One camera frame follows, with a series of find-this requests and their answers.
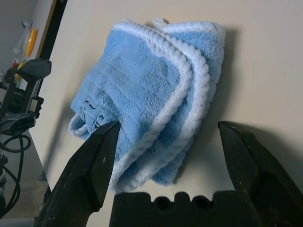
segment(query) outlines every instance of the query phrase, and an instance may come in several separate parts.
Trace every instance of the white wall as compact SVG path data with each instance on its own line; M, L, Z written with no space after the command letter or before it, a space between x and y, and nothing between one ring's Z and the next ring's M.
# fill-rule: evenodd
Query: white wall
M14 58L20 58L20 55L14 54L12 50L23 33L21 21L32 18L35 5L36 0L0 0L0 69L3 71L11 67ZM7 138L9 137L1 136L0 141L3 143ZM19 141L13 141L8 146L18 149ZM17 176L20 154L4 152L4 155L9 159L6 167ZM47 183L37 180L41 172L41 162L35 146L32 144L24 155L19 201L5 218L33 218L37 214L47 188ZM5 197L8 202L15 183L8 175L6 178Z
M21 21L31 19L36 0L0 0L0 69L4 72L20 54L13 53L23 33Z

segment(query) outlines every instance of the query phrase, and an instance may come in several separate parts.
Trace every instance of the beige wall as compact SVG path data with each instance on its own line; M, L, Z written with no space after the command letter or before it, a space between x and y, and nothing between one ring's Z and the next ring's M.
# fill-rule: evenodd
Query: beige wall
M37 0L0 0L0 69L8 70L15 58L21 58L20 54L14 54L23 34L21 21L31 19Z

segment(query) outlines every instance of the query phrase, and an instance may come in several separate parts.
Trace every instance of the blue towel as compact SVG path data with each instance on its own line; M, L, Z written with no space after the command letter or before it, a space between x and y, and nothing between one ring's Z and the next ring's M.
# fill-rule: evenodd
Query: blue towel
M221 73L220 25L161 19L154 25L115 24L71 104L76 114L69 131L83 139L100 125L121 122L110 181L115 192L149 179L172 183Z

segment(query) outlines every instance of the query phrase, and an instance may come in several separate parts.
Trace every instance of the black cable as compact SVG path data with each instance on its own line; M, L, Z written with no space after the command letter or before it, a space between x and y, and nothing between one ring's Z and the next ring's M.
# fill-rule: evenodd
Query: black cable
M22 137L21 137L21 136L19 136L19 142L20 142L20 149L22 149L24 145L23 145L23 140L22 140ZM23 168L23 160L24 160L24 153L21 152L21 153L20 153L19 170L18 170L18 175L17 175L18 184L20 184L20 180L21 180L21 173L22 173L22 168ZM12 195L12 197L11 197L9 203L7 204L7 207L6 207L6 209L9 208L9 210L8 210L7 212L9 212L10 209L13 208L13 206L16 204L17 200L19 199L19 196L18 196L18 197L16 197L16 199L13 201L13 198L16 196L16 193L17 193L17 189L16 189L16 187L15 187L14 192L13 192L13 195Z
M22 138L25 138L27 140L27 145L25 146L25 148L20 148L20 149L10 149L8 147L6 147L6 145L11 142L12 140L15 140L17 138L20 138L21 137L21 140ZM26 136L26 135L17 135L17 136L12 136L10 137L8 140L6 140L4 143L1 143L0 142L0 149L4 150L4 151L7 151L7 152L10 152L10 153L21 153L27 149L29 149L30 145L32 144L32 140Z
M16 199L18 199L19 196L20 196L20 191L21 191L20 184L18 183L17 178L13 175L13 173L12 173L9 169L7 169L5 166L3 167L3 169L5 170L5 172L8 173L8 175L10 175L10 177L11 177L11 178L14 180L14 182L16 183L16 186L15 186L15 189L17 189L17 197L16 197ZM4 213L3 213L3 214L0 214L0 219L3 218L3 216L6 215L7 212L11 210L11 208L7 206L7 207L5 208L5 210L4 210Z
M24 144L23 144L23 138L25 138L27 140L27 145L26 147L24 147ZM12 140L15 140L15 139L19 139L19 142L20 142L20 149L10 149L10 148L7 148L6 145L12 141ZM13 136L9 139L7 139L3 144L0 143L0 148L7 151L7 152L11 152L11 153L20 153L20 163L19 163L19 170L18 170L18 175L17 175L17 178L12 174L12 172L7 169L5 166L3 167L3 169L10 175L10 177L14 180L14 182L16 183L15 185L15 189L14 189L14 192L10 198L10 201L9 203L7 204L5 210L4 210L4 213L3 214L0 214L0 219L5 215L7 214L13 207L14 205L17 203L19 197L20 197L20 192L21 192L21 188L20 188L20 180L21 180L21 173L22 173L22 168L23 168L23 160L24 160L24 151L26 149L28 149L31 145L31 139L26 136L26 135L17 135L17 136Z

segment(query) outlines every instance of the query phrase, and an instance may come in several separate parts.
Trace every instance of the black plastic part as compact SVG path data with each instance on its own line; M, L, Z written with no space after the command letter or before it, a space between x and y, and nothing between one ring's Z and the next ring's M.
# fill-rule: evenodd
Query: black plastic part
M70 158L35 227L84 227L99 211L113 171L119 122L100 126Z
M26 82L25 95L23 97L23 104L21 106L21 113L25 113L30 105L30 99L34 94L36 82L47 77L51 73L52 62L47 59L33 59L25 63L17 74L19 74Z
M206 206L200 206L200 200ZM144 192L116 195L110 227L261 227L262 224L244 191L216 192L213 201L196 197L191 202L185 192L174 202L159 197L151 202Z
M26 62L17 74L27 83L36 83L39 79L44 79L51 73L52 62L47 59L32 59Z
M246 190L265 227L303 227L303 195L253 133L219 122L227 169L236 190Z
M41 106L44 102L44 99L36 96L36 97L32 98L32 102L33 102L33 100L37 101L37 106L36 106L35 110L33 111L33 113L36 115L36 119L38 119L40 116L40 110L41 110Z
M11 114L4 117L0 122L0 134L16 136L34 127L35 115L32 113Z

